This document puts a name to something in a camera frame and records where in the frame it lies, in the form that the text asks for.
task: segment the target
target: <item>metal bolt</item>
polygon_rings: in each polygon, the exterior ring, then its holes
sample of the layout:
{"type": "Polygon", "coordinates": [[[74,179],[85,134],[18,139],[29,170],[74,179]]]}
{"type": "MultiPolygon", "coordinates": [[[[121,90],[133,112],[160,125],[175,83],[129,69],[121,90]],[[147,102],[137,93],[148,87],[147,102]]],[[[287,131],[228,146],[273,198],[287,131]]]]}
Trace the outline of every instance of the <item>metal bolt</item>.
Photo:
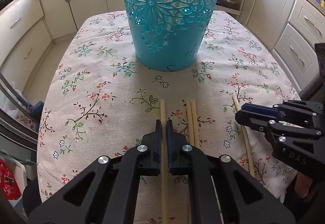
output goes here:
{"type": "Polygon", "coordinates": [[[108,161],[109,161],[109,158],[107,156],[100,156],[98,158],[98,162],[101,164],[108,163],[108,161]]]}
{"type": "Polygon", "coordinates": [[[182,149],[183,149],[183,151],[191,151],[191,150],[193,150],[192,146],[190,146],[188,144],[183,145],[182,149]]]}
{"type": "Polygon", "coordinates": [[[137,150],[140,151],[140,152],[144,152],[144,151],[146,151],[147,149],[148,149],[148,147],[145,146],[145,145],[139,145],[139,146],[137,147],[137,150]]]}
{"type": "Polygon", "coordinates": [[[278,140],[280,142],[285,142],[287,139],[284,136],[280,136],[278,140]]]}
{"type": "Polygon", "coordinates": [[[222,155],[221,158],[222,162],[230,162],[230,157],[228,155],[222,155]]]}

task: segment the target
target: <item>turquoise basket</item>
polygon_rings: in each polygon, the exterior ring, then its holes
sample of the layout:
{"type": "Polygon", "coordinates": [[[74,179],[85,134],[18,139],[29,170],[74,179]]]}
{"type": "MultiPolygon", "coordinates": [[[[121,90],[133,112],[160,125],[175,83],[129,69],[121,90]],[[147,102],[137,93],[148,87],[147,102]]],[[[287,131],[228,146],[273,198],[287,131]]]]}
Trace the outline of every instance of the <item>turquoise basket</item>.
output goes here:
{"type": "Polygon", "coordinates": [[[160,71],[190,66],[217,0],[124,0],[138,60],[160,71]]]}

